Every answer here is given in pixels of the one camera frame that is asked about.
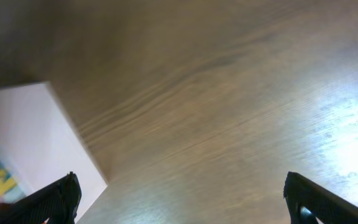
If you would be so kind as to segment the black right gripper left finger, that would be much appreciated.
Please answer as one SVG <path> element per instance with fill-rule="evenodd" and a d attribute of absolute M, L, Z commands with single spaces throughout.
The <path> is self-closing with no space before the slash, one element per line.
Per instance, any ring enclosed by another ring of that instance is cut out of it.
<path fill-rule="evenodd" d="M 78 178 L 70 172 L 0 211 L 0 224 L 74 224 L 80 200 Z"/>

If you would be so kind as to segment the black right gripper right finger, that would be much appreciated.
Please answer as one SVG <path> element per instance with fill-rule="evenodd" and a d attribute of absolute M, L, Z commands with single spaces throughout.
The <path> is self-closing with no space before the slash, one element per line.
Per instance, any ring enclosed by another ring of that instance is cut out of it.
<path fill-rule="evenodd" d="M 289 172 L 283 197 L 291 224 L 358 223 L 358 207 L 296 172 Z"/>

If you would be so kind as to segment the pink open cardboard box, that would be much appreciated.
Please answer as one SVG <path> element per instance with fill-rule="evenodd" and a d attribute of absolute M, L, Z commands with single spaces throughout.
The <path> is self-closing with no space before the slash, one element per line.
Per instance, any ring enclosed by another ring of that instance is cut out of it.
<path fill-rule="evenodd" d="M 0 160 L 26 195 L 76 174 L 82 193 L 76 221 L 107 187 L 47 82 L 0 89 Z"/>

